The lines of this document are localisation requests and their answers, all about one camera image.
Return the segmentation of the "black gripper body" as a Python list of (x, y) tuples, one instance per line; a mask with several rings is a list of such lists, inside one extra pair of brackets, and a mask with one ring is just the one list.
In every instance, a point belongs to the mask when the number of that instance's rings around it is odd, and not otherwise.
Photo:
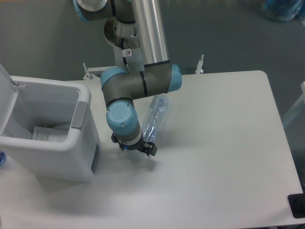
[(144, 141), (140, 139), (137, 143), (133, 145), (127, 145), (123, 142), (118, 141), (119, 148), (121, 150), (138, 150), (138, 151), (143, 151), (144, 148)]

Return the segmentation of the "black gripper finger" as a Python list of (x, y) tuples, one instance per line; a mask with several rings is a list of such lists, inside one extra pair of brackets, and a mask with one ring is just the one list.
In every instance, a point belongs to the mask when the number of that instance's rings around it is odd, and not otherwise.
[(140, 144), (139, 151), (145, 153), (147, 156), (155, 156), (157, 152), (157, 146), (154, 142), (143, 142)]
[(119, 139), (116, 137), (115, 133), (112, 133), (111, 140), (113, 143), (118, 144), (120, 147), (121, 143), (120, 143)]

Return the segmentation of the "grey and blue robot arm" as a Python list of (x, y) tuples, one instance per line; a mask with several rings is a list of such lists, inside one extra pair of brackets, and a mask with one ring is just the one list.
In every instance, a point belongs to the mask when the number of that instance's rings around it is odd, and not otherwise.
[(170, 62), (157, 0), (76, 0), (85, 21), (106, 19), (104, 36), (117, 52), (116, 66), (104, 70), (101, 88), (112, 141), (122, 150), (154, 156), (157, 146), (141, 130), (134, 100), (182, 86), (179, 67)]

